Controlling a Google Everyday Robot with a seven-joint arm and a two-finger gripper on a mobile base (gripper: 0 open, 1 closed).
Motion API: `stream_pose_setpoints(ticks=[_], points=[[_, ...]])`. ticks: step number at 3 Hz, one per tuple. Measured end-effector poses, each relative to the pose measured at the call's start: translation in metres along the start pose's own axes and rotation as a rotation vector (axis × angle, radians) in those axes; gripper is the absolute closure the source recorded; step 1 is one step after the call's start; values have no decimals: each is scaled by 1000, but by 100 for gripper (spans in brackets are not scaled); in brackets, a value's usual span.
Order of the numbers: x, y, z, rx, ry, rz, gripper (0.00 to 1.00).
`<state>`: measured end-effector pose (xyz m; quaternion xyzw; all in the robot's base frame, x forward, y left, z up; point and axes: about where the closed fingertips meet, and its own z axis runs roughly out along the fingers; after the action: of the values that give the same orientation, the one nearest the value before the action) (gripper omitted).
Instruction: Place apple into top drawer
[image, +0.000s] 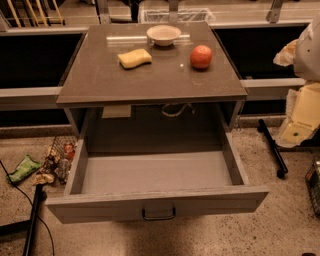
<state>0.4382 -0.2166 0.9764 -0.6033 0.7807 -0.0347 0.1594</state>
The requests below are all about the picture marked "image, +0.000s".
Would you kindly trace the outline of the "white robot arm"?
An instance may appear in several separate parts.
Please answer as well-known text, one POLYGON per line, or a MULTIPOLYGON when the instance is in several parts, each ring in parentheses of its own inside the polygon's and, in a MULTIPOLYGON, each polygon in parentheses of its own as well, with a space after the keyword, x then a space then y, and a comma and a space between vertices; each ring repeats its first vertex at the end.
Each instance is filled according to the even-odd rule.
POLYGON ((320 127, 320 16, 284 46, 273 63, 292 65, 295 75, 305 80, 299 90, 288 91, 286 118, 276 135, 279 146, 293 148, 311 139, 320 127))

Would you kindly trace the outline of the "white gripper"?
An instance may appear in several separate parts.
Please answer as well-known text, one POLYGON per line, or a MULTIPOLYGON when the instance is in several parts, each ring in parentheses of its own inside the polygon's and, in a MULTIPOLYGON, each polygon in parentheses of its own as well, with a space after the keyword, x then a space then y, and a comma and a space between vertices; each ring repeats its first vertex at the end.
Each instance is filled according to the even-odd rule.
MULTIPOLYGON (((294 63, 297 39, 278 52, 273 63, 289 66, 294 63)), ((286 118, 275 136, 277 145, 293 148, 311 139, 320 127, 320 84, 310 83, 299 90, 290 89, 286 97, 286 118)))

